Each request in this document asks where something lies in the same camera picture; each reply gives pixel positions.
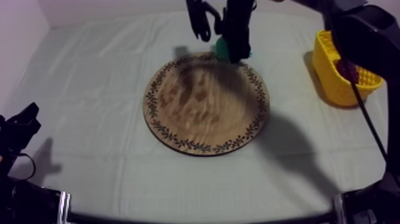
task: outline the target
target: round wooden tray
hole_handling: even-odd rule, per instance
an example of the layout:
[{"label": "round wooden tray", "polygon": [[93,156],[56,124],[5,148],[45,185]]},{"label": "round wooden tray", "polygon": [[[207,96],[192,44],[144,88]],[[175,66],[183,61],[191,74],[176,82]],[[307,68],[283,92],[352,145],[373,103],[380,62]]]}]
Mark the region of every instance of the round wooden tray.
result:
[{"label": "round wooden tray", "polygon": [[156,72],[145,92],[143,113],[151,132],[172,149],[220,155],[244,146],[261,130],[269,95],[250,66],[197,53]]}]

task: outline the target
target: black cable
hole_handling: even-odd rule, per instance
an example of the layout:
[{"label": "black cable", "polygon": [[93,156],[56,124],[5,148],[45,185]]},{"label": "black cable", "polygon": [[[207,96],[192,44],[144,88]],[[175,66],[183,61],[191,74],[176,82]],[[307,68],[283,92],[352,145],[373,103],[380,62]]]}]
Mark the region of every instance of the black cable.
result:
[{"label": "black cable", "polygon": [[[386,164],[388,165],[388,167],[389,167],[389,172],[391,172],[392,168],[391,168],[390,163],[388,162],[388,155],[387,155],[386,152],[385,152],[385,148],[384,148],[384,146],[383,146],[383,144],[382,144],[382,141],[380,140],[379,135],[378,135],[378,133],[377,133],[376,130],[375,130],[374,124],[373,124],[372,121],[371,121],[370,115],[368,114],[368,111],[367,111],[367,109],[365,108],[365,105],[364,105],[364,103],[363,103],[363,101],[362,101],[362,99],[361,99],[360,92],[358,91],[358,89],[357,89],[357,87],[356,87],[356,85],[355,85],[353,79],[350,79],[350,83],[351,83],[351,87],[352,87],[352,89],[353,89],[353,92],[354,92],[354,94],[355,94],[355,97],[356,97],[356,99],[357,99],[358,105],[360,105],[362,114],[364,115],[364,118],[365,118],[365,120],[366,120],[366,122],[367,122],[367,124],[368,124],[368,127],[370,128],[371,133],[372,133],[372,135],[374,136],[374,139],[375,139],[375,141],[376,141],[376,144],[378,145],[379,151],[380,151],[380,153],[382,154],[382,157],[383,157],[385,163],[386,163]],[[400,181],[399,181],[399,179],[395,176],[394,173],[392,173],[392,176],[393,176],[393,179],[395,180],[395,182],[396,182],[396,184],[397,184],[397,187],[400,188]]]},{"label": "black cable", "polygon": [[20,154],[17,155],[17,157],[22,157],[22,156],[23,157],[28,157],[29,160],[32,162],[32,166],[33,166],[32,173],[30,174],[30,176],[28,178],[25,178],[25,179],[14,179],[14,181],[27,181],[30,178],[32,178],[36,173],[36,164],[35,164],[35,161],[31,158],[31,156],[29,156],[26,153],[20,153]]}]

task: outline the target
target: red object in basket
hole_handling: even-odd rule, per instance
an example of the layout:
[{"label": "red object in basket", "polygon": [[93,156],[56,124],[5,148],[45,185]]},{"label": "red object in basket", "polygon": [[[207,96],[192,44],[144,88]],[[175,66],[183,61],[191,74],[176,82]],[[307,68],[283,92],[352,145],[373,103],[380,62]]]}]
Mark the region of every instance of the red object in basket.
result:
[{"label": "red object in basket", "polygon": [[351,61],[340,59],[336,63],[336,70],[343,78],[350,82],[351,80],[354,80],[355,84],[358,84],[358,78],[360,77],[360,74],[358,74],[355,64],[353,64]]}]

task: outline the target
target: wood grain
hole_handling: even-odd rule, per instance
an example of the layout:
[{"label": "wood grain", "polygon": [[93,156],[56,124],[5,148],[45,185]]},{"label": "wood grain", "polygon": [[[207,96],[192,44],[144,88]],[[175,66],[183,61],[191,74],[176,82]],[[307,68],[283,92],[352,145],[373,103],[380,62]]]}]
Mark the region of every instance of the wood grain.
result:
[{"label": "wood grain", "polygon": [[262,78],[213,53],[178,58],[156,72],[146,88],[143,114],[151,132],[191,155],[220,155],[247,144],[269,113]]}]

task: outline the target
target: white wall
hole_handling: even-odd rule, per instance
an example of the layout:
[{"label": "white wall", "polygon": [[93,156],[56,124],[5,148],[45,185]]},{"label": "white wall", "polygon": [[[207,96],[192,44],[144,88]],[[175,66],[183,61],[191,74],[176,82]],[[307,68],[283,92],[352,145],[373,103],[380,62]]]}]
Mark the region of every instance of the white wall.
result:
[{"label": "white wall", "polygon": [[0,0],[0,114],[48,30],[38,0]]},{"label": "white wall", "polygon": [[[219,10],[226,5],[226,0],[207,1]],[[52,27],[124,15],[186,11],[185,0],[39,0],[39,2]],[[383,7],[400,18],[400,0],[369,0],[369,2]],[[257,10],[320,18],[319,13],[292,0],[283,2],[258,0]]]}]

